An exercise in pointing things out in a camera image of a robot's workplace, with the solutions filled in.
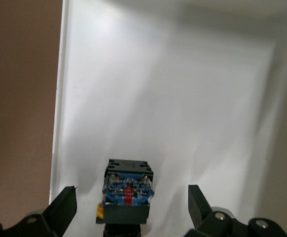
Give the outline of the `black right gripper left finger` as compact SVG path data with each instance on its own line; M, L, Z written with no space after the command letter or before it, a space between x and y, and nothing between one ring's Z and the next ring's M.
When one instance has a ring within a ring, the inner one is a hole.
M29 215L8 229L0 223L0 237L63 237L76 212L76 188L67 186L42 213Z

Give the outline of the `red cap push button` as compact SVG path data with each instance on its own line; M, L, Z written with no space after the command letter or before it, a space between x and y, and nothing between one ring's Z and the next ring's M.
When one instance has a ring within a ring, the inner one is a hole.
M147 161L108 161L96 212L96 223L104 224L103 237L142 236L154 196L153 176Z

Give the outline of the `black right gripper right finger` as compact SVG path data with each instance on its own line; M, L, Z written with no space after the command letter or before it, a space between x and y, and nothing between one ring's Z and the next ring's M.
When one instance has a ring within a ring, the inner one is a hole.
M287 237L270 219L252 218L243 224L225 211L214 211L198 185L188 186L188 211L194 228L185 237Z

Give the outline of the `white plastic tray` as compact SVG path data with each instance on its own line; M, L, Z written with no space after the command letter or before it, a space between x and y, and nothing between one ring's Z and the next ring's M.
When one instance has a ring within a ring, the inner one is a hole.
M287 0L64 0L50 197L95 222L111 158L154 172L145 237L180 237L188 185L287 232Z

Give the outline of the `brown table cover mat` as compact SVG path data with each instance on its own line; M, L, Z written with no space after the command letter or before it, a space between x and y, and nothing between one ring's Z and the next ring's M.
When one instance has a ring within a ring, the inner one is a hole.
M0 0L0 223L47 207L62 0Z

